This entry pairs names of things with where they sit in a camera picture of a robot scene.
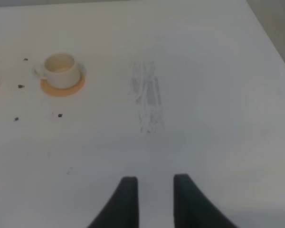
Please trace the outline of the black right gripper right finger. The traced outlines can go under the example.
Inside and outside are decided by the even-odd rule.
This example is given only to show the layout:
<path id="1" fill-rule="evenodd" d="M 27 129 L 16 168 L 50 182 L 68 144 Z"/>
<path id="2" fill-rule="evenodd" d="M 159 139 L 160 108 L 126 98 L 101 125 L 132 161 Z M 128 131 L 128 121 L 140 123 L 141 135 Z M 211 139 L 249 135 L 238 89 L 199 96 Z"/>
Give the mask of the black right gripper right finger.
<path id="1" fill-rule="evenodd" d="M 173 177 L 173 215 L 176 228 L 235 227 L 187 174 Z"/>

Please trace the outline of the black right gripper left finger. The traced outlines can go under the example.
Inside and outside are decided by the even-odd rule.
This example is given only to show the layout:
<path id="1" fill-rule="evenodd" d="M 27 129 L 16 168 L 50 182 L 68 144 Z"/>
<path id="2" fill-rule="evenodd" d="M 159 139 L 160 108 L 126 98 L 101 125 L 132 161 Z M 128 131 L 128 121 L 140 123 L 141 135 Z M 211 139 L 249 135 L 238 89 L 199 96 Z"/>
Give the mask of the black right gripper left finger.
<path id="1" fill-rule="evenodd" d="M 90 228 L 137 228 L 139 226 L 138 179 L 123 177 Z"/>

